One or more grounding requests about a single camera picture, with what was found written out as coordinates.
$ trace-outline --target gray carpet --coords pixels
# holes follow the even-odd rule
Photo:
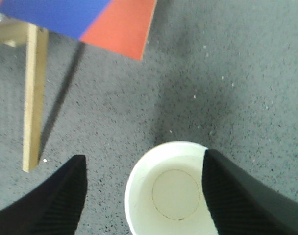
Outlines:
[[[25,47],[0,45],[0,209],[85,154],[76,234],[130,234],[129,173],[174,140],[215,148],[298,201],[298,0],[159,0],[141,62],[50,34],[44,149],[29,174],[24,73]]]

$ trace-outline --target wooden table leg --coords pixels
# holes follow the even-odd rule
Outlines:
[[[23,171],[26,172],[34,169],[39,161],[48,35],[46,29],[28,24],[23,149]]]

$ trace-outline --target blue panel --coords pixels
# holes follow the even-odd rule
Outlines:
[[[76,39],[111,0],[3,0],[0,12]]]

